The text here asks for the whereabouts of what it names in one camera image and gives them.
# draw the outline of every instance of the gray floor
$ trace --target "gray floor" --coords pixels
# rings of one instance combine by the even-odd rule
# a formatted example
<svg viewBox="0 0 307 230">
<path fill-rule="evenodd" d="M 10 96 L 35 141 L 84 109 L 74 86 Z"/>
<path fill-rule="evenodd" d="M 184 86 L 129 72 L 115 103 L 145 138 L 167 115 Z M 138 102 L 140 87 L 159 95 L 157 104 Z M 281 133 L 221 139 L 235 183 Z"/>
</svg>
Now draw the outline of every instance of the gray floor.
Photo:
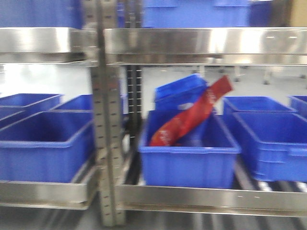
<svg viewBox="0 0 307 230">
<path fill-rule="evenodd" d="M 226 74 L 234 79 L 233 68 Z M 241 82 L 233 82 L 229 95 L 267 95 L 288 104 L 290 94 L 307 94 L 307 80 L 300 74 L 307 68 L 273 68 L 270 85 L 263 85 L 264 68 L 242 70 Z M 153 109 L 153 89 L 161 84 L 189 75 L 193 67 L 143 68 L 143 108 Z M 202 73 L 209 83 L 221 73 L 216 68 L 206 68 Z M 86 68 L 46 66 L 6 66 L 0 73 L 2 96 L 17 92 L 64 93 L 64 100 L 78 94 L 90 93 Z M 0 230 L 99 230 L 100 211 L 96 198 L 86 211 L 52 210 L 38 208 L 0 207 Z M 127 212 L 127 225 L 122 230 L 305 230 L 307 218 L 268 218 L 254 216 L 229 216 L 191 213 Z"/>
</svg>

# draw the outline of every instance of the shelf frame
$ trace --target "shelf frame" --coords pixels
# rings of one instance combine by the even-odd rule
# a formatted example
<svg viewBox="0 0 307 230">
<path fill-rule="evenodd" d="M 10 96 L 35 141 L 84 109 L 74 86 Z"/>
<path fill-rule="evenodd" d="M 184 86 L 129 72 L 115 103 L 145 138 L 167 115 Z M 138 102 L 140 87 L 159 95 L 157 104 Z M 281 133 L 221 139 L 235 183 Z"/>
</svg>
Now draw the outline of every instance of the shelf frame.
<svg viewBox="0 0 307 230">
<path fill-rule="evenodd" d="M 104 33 L 109 65 L 307 65 L 307 28 L 107 29 Z"/>
</svg>

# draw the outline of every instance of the metal shelving rack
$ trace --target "metal shelving rack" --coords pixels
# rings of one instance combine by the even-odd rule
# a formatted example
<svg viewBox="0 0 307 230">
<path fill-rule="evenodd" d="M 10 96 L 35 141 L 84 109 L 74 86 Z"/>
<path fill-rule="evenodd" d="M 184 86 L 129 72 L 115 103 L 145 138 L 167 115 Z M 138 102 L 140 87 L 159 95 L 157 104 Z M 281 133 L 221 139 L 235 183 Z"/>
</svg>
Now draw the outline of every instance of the metal shelving rack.
<svg viewBox="0 0 307 230">
<path fill-rule="evenodd" d="M 305 66 L 307 28 L 107 29 L 108 65 Z M 232 189 L 145 186 L 133 149 L 115 185 L 116 210 L 306 217 L 307 185 L 260 182 L 241 161 Z"/>
<path fill-rule="evenodd" d="M 86 26 L 0 29 L 0 63 L 57 63 L 90 68 L 96 132 L 95 166 L 72 183 L 0 182 L 0 205 L 86 209 L 98 188 L 103 224 L 125 223 L 125 210 L 307 216 L 305 183 L 251 179 L 240 162 L 233 189 L 145 186 L 135 151 L 141 112 L 139 65 L 307 65 L 307 28 L 133 29 L 140 3 L 84 0 Z M 127 67 L 131 149 L 122 151 L 119 66 Z"/>
</svg>

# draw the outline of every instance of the plastic bin rim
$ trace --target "plastic bin rim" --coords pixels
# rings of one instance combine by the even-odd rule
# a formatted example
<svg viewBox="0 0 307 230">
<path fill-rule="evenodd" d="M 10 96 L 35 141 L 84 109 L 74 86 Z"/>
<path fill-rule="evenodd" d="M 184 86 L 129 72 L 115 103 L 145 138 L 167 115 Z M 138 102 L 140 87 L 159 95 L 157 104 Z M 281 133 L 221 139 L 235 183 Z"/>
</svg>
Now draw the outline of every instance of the plastic bin rim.
<svg viewBox="0 0 307 230">
<path fill-rule="evenodd" d="M 9 118 L 9 117 L 11 117 L 11 116 L 15 116 L 15 115 L 17 115 L 17 114 L 23 113 L 23 112 L 24 112 L 24 110 L 15 112 L 15 113 L 13 113 L 13 114 L 11 114 L 11 115 L 8 115 L 8 116 L 6 116 L 6 117 L 0 118 L 0 121 L 5 120 L 5 119 L 7 119 L 7 118 Z"/>
<path fill-rule="evenodd" d="M 275 112 L 261 112 L 262 114 L 277 114 Z M 252 113 L 249 113 L 249 112 L 234 112 L 233 113 L 233 116 L 236 118 L 236 120 L 252 135 L 252 137 L 258 142 L 258 143 L 261 143 L 261 144 L 278 144 L 278 145 L 288 145 L 288 146 L 291 146 L 291 145 L 299 145 L 299 146 L 304 146 L 304 147 L 307 147 L 306 143 L 296 143 L 296 142 L 272 142 L 272 141 L 263 141 L 261 140 L 258 135 L 253 131 L 252 128 L 249 127 L 249 125 L 239 116 L 240 114 L 248 114 L 248 115 L 251 115 L 251 114 L 259 114 L 259 113 L 256 113 L 256 112 L 252 112 Z M 292 114 L 292 113 L 283 113 L 283 114 L 287 114 L 287 115 L 293 115 L 293 116 L 296 116 L 298 117 L 299 119 L 301 120 L 304 120 L 305 122 L 307 122 L 307 119 L 298 115 L 298 114 Z"/>
<path fill-rule="evenodd" d="M 0 131 L 3 131 L 15 124 L 18 124 L 24 120 L 27 120 L 35 115 L 42 114 L 42 113 L 67 113 L 67 112 L 54 112 L 54 111 L 45 111 L 45 112 L 39 112 L 36 114 L 33 114 L 31 116 L 28 116 L 24 119 L 21 119 L 17 122 L 14 122 L 6 127 L 3 127 L 0 129 Z M 78 131 L 76 131 L 72 136 L 70 136 L 66 141 L 22 141 L 22 140 L 0 140 L 0 147 L 5 148 L 12 148 L 12 145 L 14 145 L 14 148 L 69 148 L 72 146 L 72 142 L 89 126 L 91 126 L 93 123 L 92 120 L 87 122 L 84 126 L 82 126 Z"/>
<path fill-rule="evenodd" d="M 33 102 L 31 104 L 27 104 L 25 106 L 20 106 L 20 105 L 0 105 L 0 108 L 26 108 L 26 107 L 29 107 L 29 106 L 32 106 L 36 103 L 40 103 L 40 102 L 44 102 L 46 100 L 50 100 L 50 99 L 53 99 L 53 98 L 56 98 L 56 97 L 61 97 L 63 96 L 63 94 L 48 94 L 48 93 L 18 93 L 18 94 L 13 94 L 13 95 L 10 95 L 10 96 L 7 96 L 7 97 L 11 97 L 11 96 L 15 96 L 15 95 L 19 95 L 19 94 L 40 94 L 40 95 L 53 95 L 52 97 L 48 97 L 48 98 L 45 98 L 43 100 L 40 100 L 40 101 L 37 101 L 37 102 Z"/>
<path fill-rule="evenodd" d="M 202 86 L 199 85 L 199 86 L 190 88 L 190 89 L 187 90 L 187 91 L 180 92 L 180 93 L 178 93 L 178 94 L 186 94 L 186 93 L 189 93 L 190 91 L 193 91 L 193 90 L 195 90 L 195 89 L 197 89 L 197 88 L 202 88 Z M 172 94 L 172 95 L 169 95 L 169 96 L 166 96 L 166 97 L 160 97 L 160 98 L 158 98 L 158 99 L 156 99 L 156 97 L 154 97 L 154 102 L 162 101 L 162 100 L 165 100 L 166 98 L 172 98 L 172 97 L 177 96 L 178 94 Z"/>
<path fill-rule="evenodd" d="M 290 99 L 294 99 L 294 100 L 297 100 L 297 101 L 300 101 L 300 102 L 302 102 L 302 103 L 306 103 L 306 104 L 307 104 L 306 101 L 297 98 L 297 97 L 306 97 L 306 99 L 307 99 L 307 95 L 291 95 L 291 96 L 288 96 L 288 97 L 289 97 Z"/>
<path fill-rule="evenodd" d="M 266 111 L 248 110 L 248 111 L 251 111 L 251 112 L 257 112 L 257 113 L 262 113 L 262 112 L 273 112 L 273 111 L 274 111 L 274 112 L 281 112 L 281 113 L 283 113 L 283 112 L 289 112 L 289 111 L 297 112 L 296 109 L 291 108 L 291 107 L 289 107 L 289 106 L 287 106 L 287 105 L 281 104 L 279 101 L 273 99 L 272 97 L 268 97 L 268 96 L 224 96 L 224 97 L 223 97 L 223 100 L 227 101 L 227 102 L 229 103 L 229 106 L 230 106 L 232 109 L 237 110 L 237 111 L 239 111 L 239 112 L 247 112 L 247 111 L 245 111 L 245 110 L 240 110 L 240 109 L 238 109 L 237 107 L 235 107 L 235 105 L 232 104 L 232 102 L 228 99 L 228 98 L 240 98 L 240 97 L 241 97 L 241 98 L 242 98 L 242 97 L 267 98 L 267 99 L 270 99 L 270 100 L 276 102 L 277 104 L 279 104 L 279 105 L 281 105 L 281 106 L 283 106 L 283 107 L 285 107 L 285 108 L 288 109 L 288 110 L 266 110 Z"/>
<path fill-rule="evenodd" d="M 66 104 L 66 103 L 69 103 L 69 102 L 71 102 L 71 101 L 73 101 L 73 100 L 76 100 L 76 99 L 79 98 L 79 97 L 88 96 L 88 95 L 92 95 L 92 94 L 81 94 L 81 95 L 79 95 L 79 96 L 77 96 L 77 97 L 71 98 L 70 100 L 68 100 L 68 101 L 66 101 L 66 102 L 57 104 L 56 106 L 54 106 L 53 108 L 51 108 L 50 111 L 53 111 L 53 110 L 56 110 L 56 111 L 63 111 L 63 112 L 64 112 L 64 111 L 69 111 L 69 112 L 70 112 L 70 111 L 79 111 L 79 112 L 82 112 L 82 111 L 85 111 L 85 112 L 87 112 L 87 111 L 92 111 L 91 109 L 57 109 L 57 108 L 61 107 L 62 105 Z"/>
</svg>

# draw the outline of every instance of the plastic bin handle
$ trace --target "plastic bin handle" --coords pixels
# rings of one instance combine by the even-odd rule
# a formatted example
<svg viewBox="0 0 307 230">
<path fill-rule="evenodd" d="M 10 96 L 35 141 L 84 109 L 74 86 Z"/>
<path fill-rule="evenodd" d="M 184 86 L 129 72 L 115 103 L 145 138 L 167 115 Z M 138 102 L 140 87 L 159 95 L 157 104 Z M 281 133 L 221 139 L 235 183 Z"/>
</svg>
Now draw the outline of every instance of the plastic bin handle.
<svg viewBox="0 0 307 230">
<path fill-rule="evenodd" d="M 290 148 L 289 149 L 289 156 L 294 156 L 294 157 L 306 157 L 307 156 L 307 148 L 302 149 L 302 148 Z"/>
</svg>

